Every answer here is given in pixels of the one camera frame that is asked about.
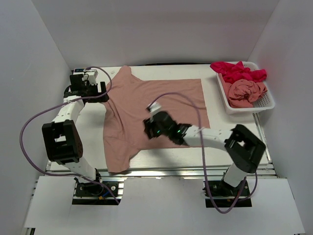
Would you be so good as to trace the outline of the dusty pink t shirt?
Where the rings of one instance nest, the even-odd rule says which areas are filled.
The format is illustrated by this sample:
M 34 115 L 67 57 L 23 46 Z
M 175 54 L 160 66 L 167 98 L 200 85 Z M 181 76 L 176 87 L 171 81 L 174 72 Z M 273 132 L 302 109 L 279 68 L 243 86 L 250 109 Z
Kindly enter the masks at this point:
M 147 106 L 155 99 L 177 123 L 210 126 L 200 79 L 143 81 L 128 66 L 112 80 L 106 102 L 103 142 L 109 172 L 127 170 L 130 159 L 141 150 L 176 148 L 167 137 L 148 139 L 143 121 Z

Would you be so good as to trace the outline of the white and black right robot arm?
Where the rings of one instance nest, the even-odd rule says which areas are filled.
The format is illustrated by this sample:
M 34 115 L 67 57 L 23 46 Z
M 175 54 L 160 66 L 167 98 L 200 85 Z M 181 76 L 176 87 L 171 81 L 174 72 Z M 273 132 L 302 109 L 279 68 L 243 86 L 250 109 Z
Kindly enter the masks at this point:
M 166 136 L 176 145 L 210 147 L 229 154 L 232 165 L 217 186 L 210 190 L 220 196 L 233 195 L 248 174 L 254 174 L 266 150 L 265 144 L 244 125 L 231 130 L 200 129 L 185 123 L 176 123 L 166 111 L 160 111 L 143 121 L 149 139 Z

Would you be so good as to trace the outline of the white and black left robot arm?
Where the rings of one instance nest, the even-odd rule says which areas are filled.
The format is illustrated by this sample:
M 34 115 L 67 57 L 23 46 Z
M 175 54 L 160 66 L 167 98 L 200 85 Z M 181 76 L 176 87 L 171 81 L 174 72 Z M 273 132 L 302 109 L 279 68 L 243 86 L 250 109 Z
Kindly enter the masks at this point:
M 83 144 L 75 123 L 86 103 L 109 101 L 106 84 L 97 83 L 96 74 L 96 70 L 87 70 L 71 75 L 70 85 L 64 91 L 65 105 L 52 122 L 42 126 L 48 159 L 88 178 L 86 188 L 92 195 L 103 191 L 103 183 L 97 169 L 83 157 Z

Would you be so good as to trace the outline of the coral pink t shirt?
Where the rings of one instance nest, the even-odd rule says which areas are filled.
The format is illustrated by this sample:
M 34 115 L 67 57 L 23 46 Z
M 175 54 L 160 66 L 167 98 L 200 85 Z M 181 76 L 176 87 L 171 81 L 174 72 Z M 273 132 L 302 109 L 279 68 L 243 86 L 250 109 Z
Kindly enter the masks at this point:
M 267 91 L 263 82 L 245 79 L 238 80 L 233 84 L 224 84 L 225 96 L 232 108 L 253 108 L 253 103 L 262 98 Z

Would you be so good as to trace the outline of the magenta t shirt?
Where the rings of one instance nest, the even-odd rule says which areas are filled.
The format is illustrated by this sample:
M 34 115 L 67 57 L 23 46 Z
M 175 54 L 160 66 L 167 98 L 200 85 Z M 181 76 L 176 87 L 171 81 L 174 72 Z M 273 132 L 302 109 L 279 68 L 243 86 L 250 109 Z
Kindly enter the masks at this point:
M 257 83 L 263 82 L 267 78 L 267 72 L 265 69 L 253 71 L 252 69 L 245 67 L 242 61 L 239 61 L 236 64 L 214 62 L 210 67 L 216 73 L 221 74 L 224 81 L 230 84 L 241 79 Z

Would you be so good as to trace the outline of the white perforated plastic basket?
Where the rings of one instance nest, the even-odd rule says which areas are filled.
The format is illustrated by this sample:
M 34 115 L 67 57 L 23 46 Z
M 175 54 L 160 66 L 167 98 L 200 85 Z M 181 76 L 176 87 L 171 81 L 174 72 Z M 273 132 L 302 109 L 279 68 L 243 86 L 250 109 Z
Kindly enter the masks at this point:
M 245 67 L 248 67 L 252 70 L 259 70 L 258 66 L 254 64 L 253 62 L 243 62 L 243 64 Z M 225 111 L 227 114 L 232 115 L 232 114 L 241 114 L 241 113 L 259 113 L 261 111 L 274 108 L 275 103 L 273 101 L 272 95 L 270 94 L 269 88 L 265 83 L 265 80 L 263 81 L 263 83 L 266 85 L 268 91 L 264 94 L 262 98 L 260 98 L 259 100 L 253 103 L 253 106 L 254 106 L 253 108 L 230 107 L 227 101 L 227 98 L 225 96 L 225 92 L 224 92 L 224 84 L 226 82 L 222 78 L 221 74 L 216 73 L 216 76 L 217 76 L 217 81 L 218 81 L 218 85 L 220 88 L 221 97 L 224 102 Z

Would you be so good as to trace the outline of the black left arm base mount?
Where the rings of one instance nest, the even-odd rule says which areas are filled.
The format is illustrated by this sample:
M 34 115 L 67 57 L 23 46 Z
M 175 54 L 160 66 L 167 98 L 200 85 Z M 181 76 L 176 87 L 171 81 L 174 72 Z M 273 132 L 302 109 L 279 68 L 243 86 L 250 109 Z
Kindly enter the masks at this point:
M 124 183 L 119 181 L 103 181 L 118 202 L 121 201 Z M 103 186 L 92 183 L 81 183 L 78 180 L 74 188 L 73 205 L 117 206 L 118 203 L 111 193 Z

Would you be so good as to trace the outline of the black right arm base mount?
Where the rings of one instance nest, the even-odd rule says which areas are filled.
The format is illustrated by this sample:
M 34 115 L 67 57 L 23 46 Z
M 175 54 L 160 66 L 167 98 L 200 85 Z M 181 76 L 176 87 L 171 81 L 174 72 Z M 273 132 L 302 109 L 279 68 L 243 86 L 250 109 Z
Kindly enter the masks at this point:
M 236 188 L 227 188 L 222 185 L 221 181 L 208 181 L 208 183 L 209 183 L 211 194 L 213 196 L 213 199 L 217 207 L 222 208 L 222 209 L 227 209 L 232 205 L 242 185 L 242 182 L 241 182 Z M 237 203 L 234 205 L 234 207 L 238 207 L 238 208 L 252 207 L 251 199 L 248 198 L 250 194 L 251 193 L 250 193 L 248 183 L 245 182 L 243 191 L 241 195 L 239 196 L 239 199 Z

